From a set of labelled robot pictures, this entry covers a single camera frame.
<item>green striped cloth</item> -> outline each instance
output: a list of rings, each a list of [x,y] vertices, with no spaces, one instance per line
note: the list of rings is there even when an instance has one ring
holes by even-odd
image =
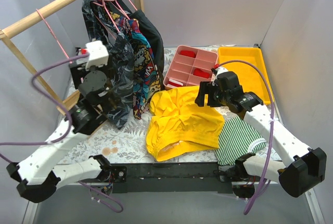
[[[224,123],[219,135],[219,149],[214,150],[221,166],[234,165],[235,160],[247,153],[256,153],[266,146],[266,141],[238,116]]]

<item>patterned mat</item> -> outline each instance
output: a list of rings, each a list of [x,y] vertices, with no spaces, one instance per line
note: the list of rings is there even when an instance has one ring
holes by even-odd
[[[209,51],[217,52],[218,46],[203,47]],[[166,75],[176,48],[165,48]],[[75,91],[73,82],[70,84],[68,95]],[[216,109],[225,120],[235,116],[226,107]],[[150,113],[142,114],[141,120],[136,120],[130,113],[127,123],[118,130],[111,123],[105,122],[103,126],[86,142],[79,143],[60,161],[60,164],[79,163],[87,160],[91,155],[103,154],[111,163],[156,163],[155,159],[148,154],[146,149],[146,133],[151,119]],[[266,157],[267,147],[258,155]],[[272,150],[271,159],[280,160],[278,154]],[[191,163],[217,161],[213,150],[187,153],[179,157],[164,161],[165,163]]]

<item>wooden clothes rack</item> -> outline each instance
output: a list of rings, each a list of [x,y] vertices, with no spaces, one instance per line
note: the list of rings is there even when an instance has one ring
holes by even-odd
[[[53,2],[45,5],[43,8],[39,9],[39,12],[42,14],[44,18],[52,15],[53,13],[61,10],[67,5],[73,3],[75,0],[54,0]],[[144,10],[143,0],[134,0],[134,4],[138,9]],[[32,27],[36,23],[42,21],[42,18],[39,16],[37,12],[31,13],[30,15],[22,18],[21,20],[13,23],[12,25],[0,29],[0,40],[4,42],[4,44],[10,49],[10,51],[19,59],[19,61],[26,67],[26,69],[31,74],[36,74],[36,69],[32,66],[32,64],[27,60],[27,58],[23,55],[22,52],[15,46],[15,44],[11,41],[11,38],[22,33],[26,29]],[[54,92],[54,90],[49,86],[49,84],[41,77],[38,77],[39,83],[44,87],[44,89],[59,103],[63,104],[67,109],[73,107],[79,99],[80,92],[76,90],[73,94],[71,94],[64,101]]]

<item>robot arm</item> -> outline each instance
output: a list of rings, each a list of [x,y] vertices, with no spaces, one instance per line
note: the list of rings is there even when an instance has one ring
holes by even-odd
[[[238,77],[223,67],[212,69],[213,82],[201,82],[196,98],[198,106],[228,106],[241,119],[254,127],[267,141],[272,121],[270,111],[253,92],[243,92]],[[282,159],[270,161],[266,178],[278,182],[293,197],[298,197],[325,179],[326,154],[321,148],[311,149],[298,140],[280,122],[274,123],[273,148]],[[241,178],[261,176],[265,159],[246,154],[236,160],[236,171]]]
[[[108,51],[101,41],[86,45],[89,52],[88,60],[70,65],[72,75],[83,96],[69,110],[72,126],[69,134],[60,142],[52,143],[62,136],[68,122],[62,120],[58,128],[46,140],[48,145],[40,146],[33,154],[20,163],[10,163],[7,171],[19,182],[19,194],[32,202],[38,203],[49,198],[60,187],[84,179],[97,179],[124,182],[118,170],[126,173],[125,167],[111,166],[103,155],[90,157],[81,163],[57,165],[69,150],[85,141],[105,120],[105,114],[112,106],[112,92],[108,88],[106,76],[108,70]]]

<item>red item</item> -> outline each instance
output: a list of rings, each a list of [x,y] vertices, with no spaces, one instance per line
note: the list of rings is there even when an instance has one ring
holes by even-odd
[[[195,69],[193,74],[198,77],[209,78],[209,73],[204,72],[201,69]]]
[[[182,87],[180,84],[174,83],[174,82],[170,82],[170,81],[169,81],[168,85],[169,84],[172,85],[172,86],[175,86],[175,87]]]
[[[196,58],[196,53],[194,53],[193,51],[180,51],[179,54],[183,55],[183,56],[189,56],[189,57]]]

